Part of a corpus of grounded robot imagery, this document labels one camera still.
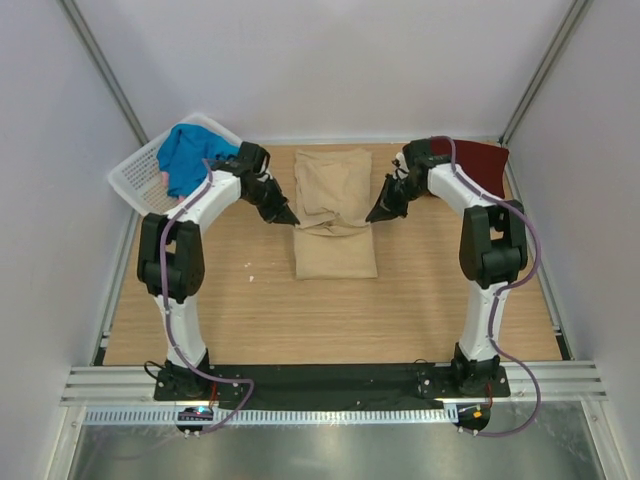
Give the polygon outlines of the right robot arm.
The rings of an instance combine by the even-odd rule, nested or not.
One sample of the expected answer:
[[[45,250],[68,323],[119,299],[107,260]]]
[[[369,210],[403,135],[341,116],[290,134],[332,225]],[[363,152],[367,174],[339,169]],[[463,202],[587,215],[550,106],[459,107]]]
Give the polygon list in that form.
[[[369,223],[406,217],[409,203],[430,194],[462,219],[459,265],[470,294],[463,333],[455,345],[450,382],[464,396],[480,396],[499,375],[499,332],[506,300],[528,264],[525,216],[517,201],[501,200],[471,179],[450,151],[437,154],[435,137],[413,140],[393,160]]]

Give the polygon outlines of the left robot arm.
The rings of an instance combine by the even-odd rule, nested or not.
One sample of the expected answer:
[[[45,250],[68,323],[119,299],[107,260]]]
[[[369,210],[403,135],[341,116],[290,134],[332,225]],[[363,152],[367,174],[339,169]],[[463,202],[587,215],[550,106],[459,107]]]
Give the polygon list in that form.
[[[201,400],[223,381],[211,374],[198,315],[207,229],[238,200],[256,207],[268,224],[299,224],[269,171],[264,147],[243,142],[231,159],[203,164],[205,178],[195,192],[165,214],[147,214],[140,230],[137,278],[163,315],[168,342],[166,360],[155,375],[154,398],[160,401]]]

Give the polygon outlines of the beige t shirt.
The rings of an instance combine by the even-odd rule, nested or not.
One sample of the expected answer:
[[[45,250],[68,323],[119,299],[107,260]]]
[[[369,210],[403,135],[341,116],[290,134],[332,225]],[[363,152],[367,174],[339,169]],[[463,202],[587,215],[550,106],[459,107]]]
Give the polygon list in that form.
[[[372,154],[295,153],[295,271],[298,280],[378,276],[370,211]]]

